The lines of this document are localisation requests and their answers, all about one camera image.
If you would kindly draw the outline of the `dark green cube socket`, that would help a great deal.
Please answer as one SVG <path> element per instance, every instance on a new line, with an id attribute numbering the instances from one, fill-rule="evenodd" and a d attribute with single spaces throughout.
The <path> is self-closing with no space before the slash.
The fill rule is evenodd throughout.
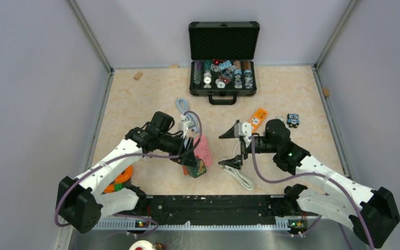
<path id="1" fill-rule="evenodd" d="M 204 161 L 198 157 L 196 158 L 196 166 L 192 168 L 195 169 L 195 175 L 193 176 L 193 178 L 198 178 L 207 172 Z"/>

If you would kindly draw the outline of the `pink triangular power strip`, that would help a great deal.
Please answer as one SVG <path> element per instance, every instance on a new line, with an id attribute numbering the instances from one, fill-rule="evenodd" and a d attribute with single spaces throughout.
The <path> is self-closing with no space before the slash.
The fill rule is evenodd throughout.
<path id="1" fill-rule="evenodd" d="M 203 160 L 206 168 L 209 168 L 213 164 L 212 155 L 209 149 L 207 137 L 205 135 L 197 136 L 194 139 L 194 144 L 199 141 L 199 144 L 194 150 L 194 154 L 197 158 Z"/>

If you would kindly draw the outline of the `red cube socket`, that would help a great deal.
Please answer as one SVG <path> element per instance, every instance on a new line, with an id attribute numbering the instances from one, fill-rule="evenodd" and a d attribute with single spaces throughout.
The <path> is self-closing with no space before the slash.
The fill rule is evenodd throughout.
<path id="1" fill-rule="evenodd" d="M 193 177 L 195 175 L 195 169 L 189 166 L 182 166 L 183 173 L 185 176 Z"/>

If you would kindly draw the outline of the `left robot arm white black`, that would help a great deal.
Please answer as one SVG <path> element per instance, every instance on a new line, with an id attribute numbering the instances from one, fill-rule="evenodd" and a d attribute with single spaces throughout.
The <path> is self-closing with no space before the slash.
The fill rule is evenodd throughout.
<path id="1" fill-rule="evenodd" d="M 100 219 L 119 212 L 140 215 L 146 209 L 138 192 L 123 187 L 108 193 L 105 189 L 130 165 L 148 158 L 169 159 L 186 168 L 197 169 L 200 159 L 195 149 L 200 140 L 187 136 L 187 130 L 170 133 L 175 120 L 157 111 L 142 127 L 131 129 L 120 143 L 96 165 L 74 178 L 64 177 L 58 186 L 54 223 L 72 226 L 87 233 Z"/>

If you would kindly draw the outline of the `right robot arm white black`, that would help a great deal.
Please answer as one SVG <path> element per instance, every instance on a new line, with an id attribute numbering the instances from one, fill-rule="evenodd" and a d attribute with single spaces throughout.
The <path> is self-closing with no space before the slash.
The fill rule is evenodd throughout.
<path id="1" fill-rule="evenodd" d="M 384 187 L 374 190 L 327 167 L 309 151 L 291 140 L 291 132 L 280 119 L 271 119 L 263 135 L 253 133 L 248 122 L 237 120 L 220 139 L 237 138 L 241 152 L 222 165 L 240 169 L 252 157 L 257 175 L 261 175 L 256 154 L 273 153 L 272 161 L 290 179 L 303 178 L 319 190 L 295 184 L 285 188 L 286 211 L 298 215 L 314 213 L 335 221 L 352 232 L 371 249 L 381 248 L 396 226 L 400 214 L 391 191 Z"/>

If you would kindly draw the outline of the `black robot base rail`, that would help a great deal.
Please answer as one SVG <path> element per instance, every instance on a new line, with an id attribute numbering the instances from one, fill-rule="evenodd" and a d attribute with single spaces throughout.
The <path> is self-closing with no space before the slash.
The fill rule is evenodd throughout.
<path id="1" fill-rule="evenodd" d="M 255 226 L 279 219 L 307 218 L 310 213 L 283 195 L 154 195 L 140 198 L 124 215 L 150 217 L 160 226 Z"/>

